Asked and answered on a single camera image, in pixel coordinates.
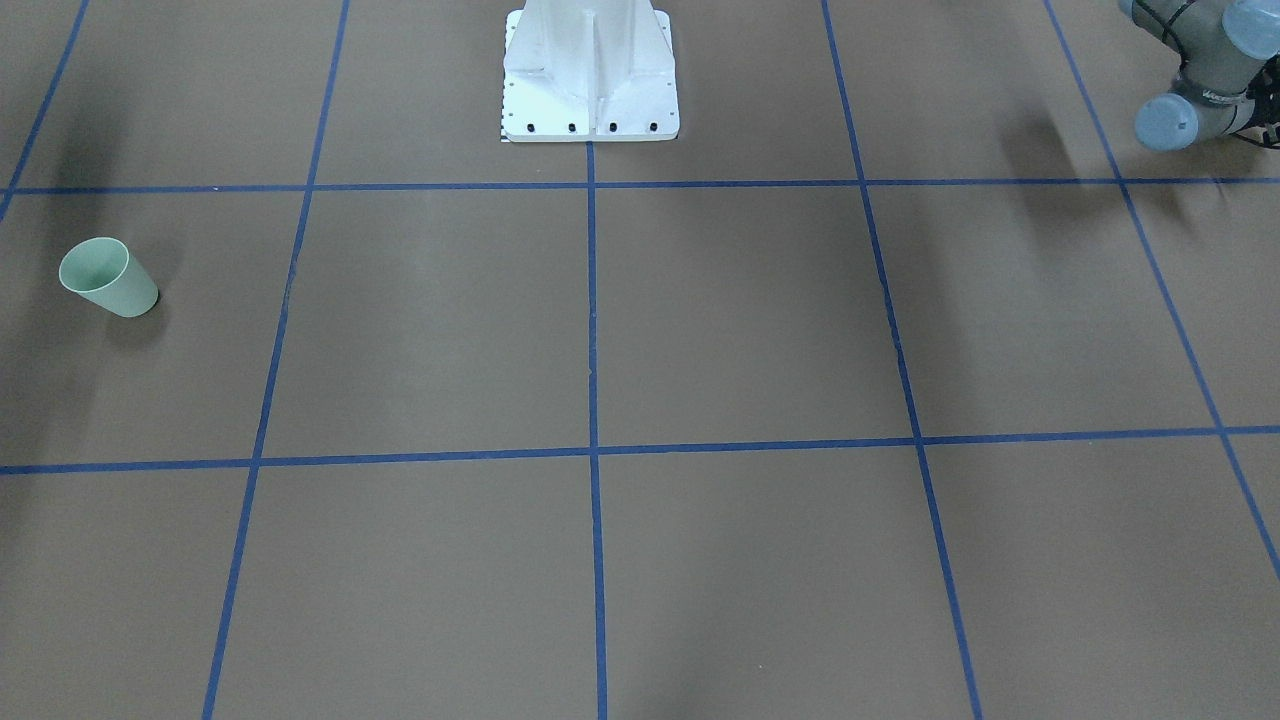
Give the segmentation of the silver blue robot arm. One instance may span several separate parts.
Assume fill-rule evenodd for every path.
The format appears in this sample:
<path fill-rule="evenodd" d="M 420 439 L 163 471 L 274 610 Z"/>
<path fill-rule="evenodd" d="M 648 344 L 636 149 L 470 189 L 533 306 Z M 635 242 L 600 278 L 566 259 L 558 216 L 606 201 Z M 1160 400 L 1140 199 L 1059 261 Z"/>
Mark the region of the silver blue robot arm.
<path fill-rule="evenodd" d="M 1179 60 L 1170 87 L 1137 111 L 1138 141 L 1172 152 L 1220 137 L 1277 149 L 1276 1 L 1120 1 Z"/>

